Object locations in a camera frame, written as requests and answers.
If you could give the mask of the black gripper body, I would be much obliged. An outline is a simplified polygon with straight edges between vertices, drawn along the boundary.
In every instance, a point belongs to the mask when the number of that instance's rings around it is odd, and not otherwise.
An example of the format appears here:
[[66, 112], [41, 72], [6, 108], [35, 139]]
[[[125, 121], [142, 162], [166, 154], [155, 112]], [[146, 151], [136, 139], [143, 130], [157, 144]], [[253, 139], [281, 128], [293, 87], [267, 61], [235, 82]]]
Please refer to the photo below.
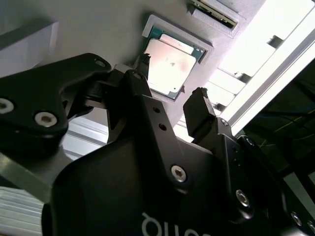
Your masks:
[[268, 236], [263, 213], [229, 221], [218, 163], [212, 154], [180, 142], [183, 168], [193, 179], [183, 194], [164, 182], [153, 152], [133, 139], [111, 143], [67, 166], [42, 213], [45, 236]]

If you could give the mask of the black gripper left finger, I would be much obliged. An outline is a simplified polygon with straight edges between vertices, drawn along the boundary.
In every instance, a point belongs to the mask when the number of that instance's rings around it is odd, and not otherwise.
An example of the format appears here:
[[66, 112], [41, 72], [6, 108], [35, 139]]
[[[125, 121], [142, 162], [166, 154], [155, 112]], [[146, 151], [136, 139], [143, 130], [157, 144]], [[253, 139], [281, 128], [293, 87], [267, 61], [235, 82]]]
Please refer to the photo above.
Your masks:
[[[128, 188], [185, 196], [195, 187], [162, 103], [147, 81], [149, 57], [120, 72], [82, 54], [0, 80], [0, 175], [34, 196], [109, 195]], [[106, 109], [109, 144], [70, 161], [69, 122]]]

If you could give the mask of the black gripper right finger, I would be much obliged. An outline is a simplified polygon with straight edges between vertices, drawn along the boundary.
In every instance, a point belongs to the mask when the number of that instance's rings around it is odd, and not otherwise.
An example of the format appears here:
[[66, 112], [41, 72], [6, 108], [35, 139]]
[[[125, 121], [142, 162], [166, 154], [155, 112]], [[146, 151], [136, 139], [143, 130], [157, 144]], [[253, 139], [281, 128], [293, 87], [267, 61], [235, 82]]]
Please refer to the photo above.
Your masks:
[[216, 116], [205, 88], [195, 89], [184, 115], [193, 143], [214, 157], [212, 191], [219, 232], [236, 236], [312, 236], [315, 221], [248, 136], [235, 138]]

